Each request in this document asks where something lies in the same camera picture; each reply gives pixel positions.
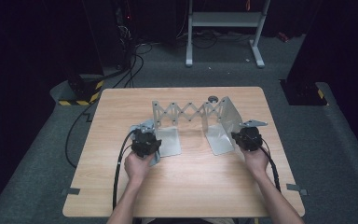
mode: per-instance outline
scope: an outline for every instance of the person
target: person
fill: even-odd
[[[295,208],[287,202],[281,193],[275,188],[269,179],[266,169],[268,158],[262,150],[241,150],[246,160],[246,168],[255,179],[265,199],[265,206],[273,223],[297,224],[304,223]],[[149,173],[149,163],[154,155],[141,159],[131,152],[125,160],[125,170],[129,176],[129,182],[121,199],[108,219],[108,224],[131,224],[133,208],[136,197]]]

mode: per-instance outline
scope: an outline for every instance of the wooden table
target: wooden table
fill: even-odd
[[[303,216],[299,193],[287,190],[295,184],[264,92],[258,87],[113,89],[103,91],[89,129],[72,189],[63,213],[68,217],[109,217],[117,156],[130,126],[153,118],[152,101],[164,107],[176,102],[201,106],[208,97],[228,96],[243,121],[256,119],[268,142],[280,176],[282,194]],[[151,168],[138,196],[136,217],[267,217],[257,184],[244,167],[244,157],[235,151],[215,156],[202,132],[201,118],[179,119],[182,154],[161,158]],[[268,166],[268,175],[273,175]],[[121,166],[117,200],[128,182]]]

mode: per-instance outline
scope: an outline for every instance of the gray carpet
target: gray carpet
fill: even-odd
[[[220,40],[208,49],[194,48],[191,68],[185,67],[186,48],[157,44],[149,51],[150,46],[142,46],[138,53],[149,52],[141,54],[145,64],[133,80],[134,86],[261,87],[296,182],[310,193],[302,197],[306,223],[358,223],[358,142],[334,95],[327,84],[317,83],[328,106],[292,106],[287,104],[279,83],[279,79],[287,78],[302,41],[303,37],[287,43],[263,37],[259,48],[266,64],[264,69],[255,66],[246,41]],[[140,60],[134,69],[139,67]],[[120,78],[108,79],[103,88],[114,86]],[[51,90],[54,99],[60,97],[65,85],[62,83]],[[91,118],[95,107],[89,110]],[[85,106],[56,106],[0,196],[0,223],[104,223],[107,220],[62,214],[65,202],[62,191],[70,187],[75,172],[64,156],[66,135],[84,109]],[[69,154],[74,163],[90,127],[86,120],[83,116],[70,136]],[[270,220],[262,218],[261,222],[270,223]]]

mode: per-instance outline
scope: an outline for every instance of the hand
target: hand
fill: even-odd
[[[246,168],[254,178],[267,174],[266,169],[269,159],[261,148],[256,151],[247,151],[241,148],[241,152],[245,156]]]
[[[149,163],[153,160],[154,156],[153,153],[142,159],[133,151],[127,156],[124,166],[130,182],[142,184],[149,173]]]

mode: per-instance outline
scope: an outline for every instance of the metal stand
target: metal stand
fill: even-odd
[[[193,65],[192,30],[194,26],[257,27],[255,40],[250,40],[249,43],[257,66],[264,68],[257,45],[269,10],[269,2],[270,0],[266,0],[261,12],[193,12],[193,0],[189,0],[186,66]]]

